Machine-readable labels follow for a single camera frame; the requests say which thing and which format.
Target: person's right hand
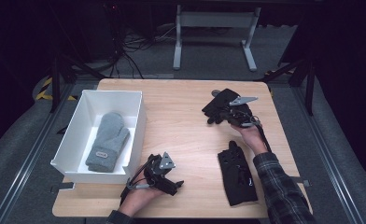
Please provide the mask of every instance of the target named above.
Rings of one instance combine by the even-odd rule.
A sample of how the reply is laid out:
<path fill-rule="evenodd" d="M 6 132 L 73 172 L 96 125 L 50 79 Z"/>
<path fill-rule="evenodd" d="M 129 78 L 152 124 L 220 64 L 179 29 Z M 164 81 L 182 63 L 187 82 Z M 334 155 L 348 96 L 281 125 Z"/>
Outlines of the person's right hand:
<path fill-rule="evenodd" d="M 242 135 L 244 142 L 253 150 L 255 156 L 264 152 L 268 152 L 267 147 L 264 145 L 264 142 L 261 139 L 257 127 L 252 126 L 249 128 L 240 128 L 235 125 L 231 126 Z"/>

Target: sleeve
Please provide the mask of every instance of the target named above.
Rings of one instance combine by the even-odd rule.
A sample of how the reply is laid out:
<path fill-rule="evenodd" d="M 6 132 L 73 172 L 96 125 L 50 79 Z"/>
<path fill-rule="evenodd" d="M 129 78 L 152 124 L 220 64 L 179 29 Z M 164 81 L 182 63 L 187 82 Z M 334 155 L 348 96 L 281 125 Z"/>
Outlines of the sleeve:
<path fill-rule="evenodd" d="M 134 224 L 134 219 L 127 215 L 113 210 L 107 218 L 106 224 Z"/>
<path fill-rule="evenodd" d="M 271 223 L 316 223 L 302 191 L 286 175 L 274 153 L 261 153 L 253 162 L 262 184 Z"/>

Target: hand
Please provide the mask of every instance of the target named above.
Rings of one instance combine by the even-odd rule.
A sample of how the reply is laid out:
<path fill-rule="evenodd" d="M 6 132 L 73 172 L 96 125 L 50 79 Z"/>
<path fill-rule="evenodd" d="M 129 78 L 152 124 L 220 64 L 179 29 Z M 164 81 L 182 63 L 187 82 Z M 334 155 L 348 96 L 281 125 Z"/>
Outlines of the hand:
<path fill-rule="evenodd" d="M 231 126 L 242 135 L 244 142 L 253 150 L 255 156 L 264 152 L 268 152 L 267 147 L 264 145 L 259 130 L 256 126 L 249 128 L 240 128 L 234 125 Z"/>
<path fill-rule="evenodd" d="M 143 171 L 138 175 L 136 180 L 140 180 L 138 184 L 147 184 Z M 146 207 L 153 199 L 163 195 L 164 192 L 152 187 L 147 189 L 131 189 L 119 208 L 123 214 L 133 217 L 136 212 Z"/>

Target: dark background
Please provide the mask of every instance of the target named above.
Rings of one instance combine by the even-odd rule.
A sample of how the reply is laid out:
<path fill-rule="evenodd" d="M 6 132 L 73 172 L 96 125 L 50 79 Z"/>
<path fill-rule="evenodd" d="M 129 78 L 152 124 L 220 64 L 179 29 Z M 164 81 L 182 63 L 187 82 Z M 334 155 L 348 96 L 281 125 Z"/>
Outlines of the dark background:
<path fill-rule="evenodd" d="M 174 22 L 176 13 L 173 6 L 121 9 L 125 22 L 148 38 L 158 25 Z M 276 17 L 277 12 L 290 16 Z M 284 62 L 313 60 L 335 117 L 366 170 L 366 1 L 327 1 L 313 18 L 294 8 L 290 13 L 265 8 L 259 25 L 295 25 L 302 16 L 306 25 L 297 29 Z M 87 63 L 107 59 L 112 49 L 101 3 L 0 0 L 0 137 L 34 103 L 34 86 L 50 72 L 56 55 Z"/>

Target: wooden table top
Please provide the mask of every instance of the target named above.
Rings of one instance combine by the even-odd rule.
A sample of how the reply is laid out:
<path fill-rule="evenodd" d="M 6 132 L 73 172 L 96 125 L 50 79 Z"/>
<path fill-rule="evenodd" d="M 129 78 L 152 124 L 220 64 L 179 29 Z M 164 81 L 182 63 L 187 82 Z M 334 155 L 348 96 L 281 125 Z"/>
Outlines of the wooden table top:
<path fill-rule="evenodd" d="M 212 90 L 230 89 L 241 96 L 257 96 L 250 102 L 258 116 L 285 172 L 300 176 L 288 141 L 276 113 L 272 96 L 261 82 L 216 80 L 103 79 L 100 91 L 142 91 L 147 126 L 141 164 L 150 154 L 167 151 L 176 164 L 166 177 L 173 182 L 184 180 L 175 196 L 162 195 L 136 214 L 136 217 L 267 217 L 261 183 L 253 165 L 253 153 L 239 132 L 227 121 L 206 123 L 201 111 L 213 98 Z M 230 207 L 218 164 L 218 153 L 234 140 L 245 154 L 259 200 Z M 304 195 L 305 189 L 299 184 Z M 60 190 L 53 206 L 57 217 L 107 217 L 119 208 L 124 185 L 76 184 Z"/>

